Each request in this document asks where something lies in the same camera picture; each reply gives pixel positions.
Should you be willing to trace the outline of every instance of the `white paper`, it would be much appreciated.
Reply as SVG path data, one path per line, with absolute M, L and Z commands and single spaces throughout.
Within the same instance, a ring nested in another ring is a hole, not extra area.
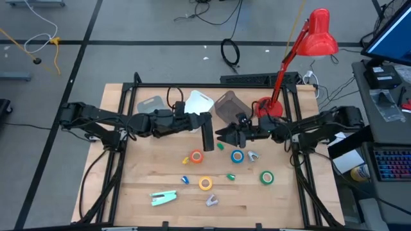
M 345 139 L 345 135 L 342 132 L 337 133 L 335 136 L 337 138 L 335 139 L 335 141 L 328 144 L 329 147 Z M 333 161 L 335 166 L 341 173 L 348 172 L 352 168 L 364 163 L 364 160 L 361 158 L 361 156 L 358 154 L 356 150 L 351 150 L 346 154 L 333 159 Z

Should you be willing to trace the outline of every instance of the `wooden tabletop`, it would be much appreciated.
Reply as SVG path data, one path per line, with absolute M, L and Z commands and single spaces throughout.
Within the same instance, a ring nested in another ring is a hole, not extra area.
M 105 86 L 100 108 L 117 112 L 122 84 Z M 314 90 L 309 85 L 297 86 L 302 117 L 318 114 Z M 160 96 L 166 104 L 165 88 L 138 88 L 134 113 L 137 103 L 153 96 Z M 187 100 L 194 89 L 183 88 L 184 100 Z M 270 89 L 196 89 L 216 101 L 228 90 L 233 90 L 246 105 L 252 101 L 270 96 Z M 177 90 L 172 90 L 170 102 L 180 100 Z M 292 95 L 289 95 L 293 109 Z M 226 124 L 215 114 L 213 130 L 219 130 Z M 301 207 L 297 191 L 294 168 L 290 165 L 290 153 L 284 151 L 284 144 L 274 141 L 247 141 L 244 153 L 254 151 L 260 155 L 255 162 L 245 156 L 241 164 L 234 164 L 230 155 L 236 148 L 223 144 L 224 150 L 217 147 L 206 152 L 201 164 L 182 164 L 195 149 L 202 150 L 201 132 L 180 132 L 162 137 L 137 138 L 128 142 L 127 153 L 119 200 L 114 225 L 117 226 L 151 226 L 158 227 L 163 221 L 169 221 L 171 227 L 255 227 L 261 223 L 264 228 L 303 228 Z M 85 169 L 101 154 L 102 145 L 91 144 Z M 327 148 L 320 144 L 317 152 L 328 155 Z M 83 213 L 95 202 L 101 193 L 101 185 L 107 164 L 103 157 L 90 171 L 87 177 L 83 199 Z M 337 221 L 344 223 L 340 200 L 329 160 L 317 155 L 311 156 L 311 165 L 315 178 L 317 194 Z M 259 181 L 262 171 L 269 170 L 274 174 L 274 183 L 263 185 Z M 236 175 L 235 181 L 227 179 L 226 174 Z M 190 184 L 181 181 L 182 176 L 189 178 Z M 198 186 L 201 176 L 210 176 L 213 187 L 202 191 Z M 151 206 L 150 193 L 177 191 L 177 199 L 160 205 Z M 206 206 L 206 200 L 215 194 L 218 205 Z M 307 206 L 310 223 L 314 224 L 312 206 L 309 197 Z M 104 220 L 108 218 L 111 195 L 107 199 Z M 73 221 L 79 220 L 78 201 L 73 213 Z

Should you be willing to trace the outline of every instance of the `tape roll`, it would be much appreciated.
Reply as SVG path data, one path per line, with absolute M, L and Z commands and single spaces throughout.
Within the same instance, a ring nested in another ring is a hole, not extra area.
M 241 162 L 243 162 L 244 160 L 244 153 L 240 150 L 234 150 L 231 153 L 231 160 L 236 163 L 239 164 Z
M 272 184 L 274 182 L 274 175 L 270 171 L 264 171 L 260 174 L 259 180 L 265 185 Z
M 192 163 L 196 163 L 199 164 L 201 163 L 201 161 L 203 161 L 203 154 L 201 153 L 200 150 L 194 150 L 191 154 L 190 154 L 190 161 Z
M 208 181 L 208 186 L 203 186 L 203 181 L 204 180 Z M 207 191 L 207 190 L 210 190 L 210 188 L 213 186 L 213 181 L 208 176 L 203 176 L 198 181 L 198 186 L 200 186 L 201 190 Z

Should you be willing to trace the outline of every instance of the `monitor screen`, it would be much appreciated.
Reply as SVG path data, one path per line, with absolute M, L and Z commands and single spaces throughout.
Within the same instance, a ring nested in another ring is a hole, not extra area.
M 411 1 L 407 1 L 398 10 L 362 54 L 411 65 Z

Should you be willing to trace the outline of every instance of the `blue object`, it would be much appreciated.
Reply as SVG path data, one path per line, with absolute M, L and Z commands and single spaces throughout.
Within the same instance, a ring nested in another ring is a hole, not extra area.
M 185 184 L 189 184 L 190 182 L 188 181 L 188 178 L 186 176 L 183 176 L 181 178 L 181 180 L 185 183 Z
M 411 5 L 404 4 L 365 48 L 365 55 L 411 65 Z
M 239 153 L 239 154 L 241 155 L 241 158 L 236 158 L 236 157 L 235 157 L 235 154 L 236 154 L 236 153 Z M 243 153 L 242 151 L 240 151 L 240 150 L 234 150 L 234 151 L 232 151 L 232 153 L 231 153 L 231 160 L 232 160 L 234 163 L 236 163 L 236 164 L 239 164 L 239 163 L 243 162 L 243 160 L 244 160 L 244 153 Z

